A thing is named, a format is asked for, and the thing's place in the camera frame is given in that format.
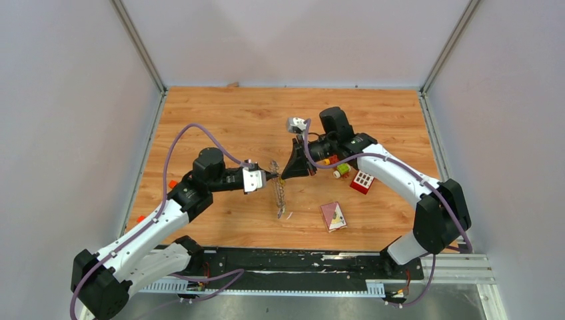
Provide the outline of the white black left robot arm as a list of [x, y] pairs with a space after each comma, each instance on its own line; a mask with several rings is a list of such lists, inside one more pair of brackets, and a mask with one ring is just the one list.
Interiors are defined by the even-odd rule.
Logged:
[[75, 256], [71, 302], [82, 302], [96, 319], [112, 319], [150, 283], [179, 271], [199, 274], [204, 267], [203, 248], [188, 236], [178, 238], [163, 253], [151, 251], [207, 209], [215, 192], [249, 194], [277, 176], [249, 160], [228, 168], [220, 149], [201, 150], [192, 170], [171, 186], [163, 203], [148, 217], [97, 252], [84, 249]]

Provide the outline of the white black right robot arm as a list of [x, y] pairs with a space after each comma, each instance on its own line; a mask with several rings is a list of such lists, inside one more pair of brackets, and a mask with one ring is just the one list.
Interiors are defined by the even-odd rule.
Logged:
[[286, 129], [293, 133], [292, 152], [281, 173], [284, 180], [314, 175], [323, 159], [335, 156], [338, 165], [348, 164], [370, 175], [399, 194], [414, 208], [411, 231], [394, 240], [381, 254], [380, 268], [389, 278], [397, 278], [407, 263], [425, 254], [438, 254], [459, 237], [470, 240], [467, 231], [472, 222], [462, 186], [453, 179], [439, 181], [395, 157], [375, 138], [357, 133], [340, 107], [320, 112], [323, 133], [309, 141], [310, 119], [290, 117]]

